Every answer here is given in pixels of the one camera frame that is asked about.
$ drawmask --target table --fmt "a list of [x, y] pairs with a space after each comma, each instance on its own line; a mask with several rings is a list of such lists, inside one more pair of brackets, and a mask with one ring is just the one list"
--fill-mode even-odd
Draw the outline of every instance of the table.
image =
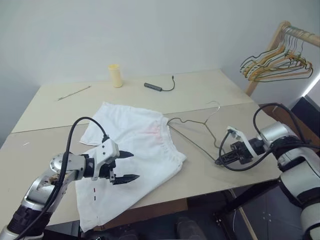
[[[220, 102], [221, 109], [209, 119], [208, 126], [218, 139], [218, 145], [221, 143], [221, 139], [224, 137], [228, 125], [243, 131], [248, 138], [255, 136], [255, 130], [252, 125], [252, 116], [255, 110], [258, 109], [258, 105], [227, 79], [223, 73], [219, 70], [215, 70], [199, 73], [185, 73], [185, 76], [185, 81], [188, 82], [188, 84], [184, 85], [182, 78], [177, 81], [176, 89], [172, 92], [156, 92], [147, 88], [131, 86], [133, 89], [136, 88], [135, 95], [139, 95], [140, 93], [141, 95], [144, 95], [144, 101], [137, 100], [140, 99], [139, 97], [131, 99], [132, 95], [129, 97], [121, 95], [120, 98], [114, 99], [114, 103], [125, 104], [124, 102], [126, 102], [126, 104], [130, 104], [128, 101], [132, 100], [132, 104], [130, 105], [138, 107], [149, 106], [149, 108], [153, 110], [162, 109], [163, 112], [169, 113], [166, 114], [168, 118], [181, 117], [185, 120], [192, 119], [204, 121], [215, 110], [208, 108], [209, 106], [207, 103], [216, 100]], [[206, 79], [211, 79], [210, 76], [222, 77], [220, 80], [215, 79], [214, 82], [211, 82], [210, 80], [204, 81], [210, 88], [214, 88], [212, 91], [208, 86], [201, 86], [203, 91], [192, 91], [192, 89], [194, 90], [199, 87], [198, 81], [192, 80], [196, 78], [196, 76], [199, 78], [200, 76], [207, 76]], [[78, 87], [80, 84], [84, 83], [70, 83], [69, 86]], [[2, 190], [1, 202], [3, 203], [0, 205], [0, 226], [8, 224], [8, 221], [11, 219], [14, 211], [18, 208], [23, 195], [30, 184], [49, 167], [50, 159], [56, 154], [64, 151], [70, 130], [70, 126], [68, 125], [71, 125], [77, 117], [93, 115], [101, 102], [108, 100], [107, 97], [101, 98], [101, 94], [104, 93], [104, 91], [100, 91], [100, 88], [97, 87], [90, 88], [91, 91], [96, 89], [96, 99], [88, 98], [88, 95], [92, 97], [94, 95], [93, 93], [89, 94], [89, 92], [87, 92], [85, 94], [85, 91], [83, 91], [69, 97], [68, 101], [66, 98], [66, 101], [63, 104], [54, 105], [53, 103], [50, 103], [50, 105], [50, 100], [52, 102], [53, 99], [64, 95], [64, 93], [57, 94], [54, 91], [55, 89], [61, 90], [62, 86], [64, 85], [53, 88], [52, 94], [47, 87], [40, 88], [15, 127], [15, 131], [8, 136], [0, 150], [0, 159], [2, 161], [3, 169], [0, 174]], [[175, 91], [181, 91], [179, 90], [179, 86], [183, 86], [182, 88], [185, 88], [184, 91], [186, 91], [186, 93], [197, 93], [197, 96], [190, 96], [181, 92], [176, 93]], [[146, 98], [146, 96], [149, 96], [149, 99], [152, 100], [158, 99], [158, 101], [151, 103], [152, 101], [147, 101], [148, 98]], [[84, 97], [87, 97], [86, 99], [89, 103], [81, 100], [84, 99]], [[79, 104], [77, 104], [76, 99], [83, 104], [81, 107], [78, 106]], [[68, 110], [72, 109], [79, 112], [68, 112]], [[261, 112], [257, 117], [257, 122], [259, 126], [264, 127], [274, 123], [275, 120], [267, 116], [264, 112]], [[176, 129], [183, 134], [190, 136], [213, 156], [217, 156], [218, 150], [213, 147], [213, 139], [211, 139], [211, 136], [205, 131], [205, 128], [202, 125], [193, 125], [193, 123], [187, 123], [185, 125], [173, 124]], [[71, 145], [71, 151], [74, 154], [81, 154], [92, 148], [92, 146], [86, 146], [78, 142], [86, 128], [87, 124], [82, 124], [77, 126], [74, 131]], [[187, 160], [183, 163], [183, 167], [177, 175], [142, 198], [132, 207], [133, 209], [268, 181], [277, 178], [280, 174], [276, 160], [271, 155], [261, 164], [248, 171], [229, 171], [215, 165], [205, 153], [187, 139], [183, 138], [175, 131], [171, 132], [174, 144], [180, 152], [187, 156]], [[231, 139], [228, 139], [226, 141], [226, 146], [230, 143]], [[69, 185], [67, 194], [62, 199], [56, 212], [52, 215], [49, 224], [65, 223], [78, 219], [79, 215], [77, 211], [75, 183], [73, 182]]]

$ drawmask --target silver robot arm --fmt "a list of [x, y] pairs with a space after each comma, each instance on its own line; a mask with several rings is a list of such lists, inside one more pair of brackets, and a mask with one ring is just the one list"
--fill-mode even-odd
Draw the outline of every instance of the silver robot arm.
[[[53, 204], [46, 213], [27, 231], [22, 240], [41, 240], [44, 236], [45, 227], [50, 217], [57, 209], [64, 194], [66, 194], [69, 183], [82, 178], [109, 179], [114, 185], [125, 184], [138, 178], [138, 175], [128, 174], [116, 177], [113, 169], [116, 167], [117, 158], [128, 158], [133, 156], [130, 152], [119, 151], [118, 145], [111, 139], [105, 140], [95, 148], [92, 157], [87, 154], [74, 155], [69, 153], [63, 184]], [[15, 240], [19, 234], [41, 213], [46, 202], [54, 189], [62, 169], [63, 153], [53, 157], [50, 168], [39, 176], [30, 186], [21, 201], [21, 205], [14, 213], [10, 223], [0, 233], [0, 240]]]
[[279, 186], [291, 203], [302, 208], [300, 220], [305, 236], [320, 240], [320, 158], [285, 124], [276, 122], [260, 130], [256, 138], [248, 140], [243, 132], [228, 126], [228, 135], [243, 141], [233, 143], [231, 152], [215, 163], [228, 165], [240, 161], [247, 164], [266, 152], [277, 159], [282, 171]]

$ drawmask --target floor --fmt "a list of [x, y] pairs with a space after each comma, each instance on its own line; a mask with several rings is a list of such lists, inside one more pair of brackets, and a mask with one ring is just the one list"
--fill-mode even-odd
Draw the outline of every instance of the floor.
[[[246, 187], [241, 187], [235, 188], [234, 191], [239, 195], [246, 189]], [[227, 199], [231, 199], [231, 196], [222, 192], [192, 197], [188, 199], [188, 211], [118, 226], [107, 231], [89, 231], [85, 233], [85, 239], [96, 240], [97, 237], [105, 237], [106, 240], [117, 240], [123, 232], [131, 229], [140, 233], [142, 240], [176, 239], [175, 223], [177, 219], [189, 217], [198, 223], [208, 240], [225, 240], [222, 229], [215, 224], [211, 213], [222, 207]], [[259, 240], [302, 239], [301, 210], [292, 205], [279, 188], [251, 201], [243, 209]], [[252, 239], [239, 211], [227, 217], [238, 240]], [[49, 226], [48, 229], [76, 236], [78, 225], [78, 222], [71, 222]]]

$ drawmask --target wooden rack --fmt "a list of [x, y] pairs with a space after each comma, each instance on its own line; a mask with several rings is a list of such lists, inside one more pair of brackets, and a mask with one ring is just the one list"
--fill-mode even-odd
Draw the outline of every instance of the wooden rack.
[[[270, 51], [272, 49], [277, 48], [277, 46], [280, 43], [284, 34], [301, 39], [307, 43], [310, 43], [310, 44], [320, 48], [320, 36], [317, 36], [313, 33], [310, 33], [310, 32], [304, 31], [302, 29], [296, 28], [294, 26], [291, 26], [291, 23], [288, 21], [283, 21], [282, 23], [280, 23], [279, 27], [275, 31], [273, 38], [272, 38], [272, 40], [266, 50]], [[258, 81], [251, 81], [248, 84], [248, 87], [245, 90], [245, 93], [247, 95], [251, 96], [253, 91], [256, 89], [258, 83], [259, 83]]]

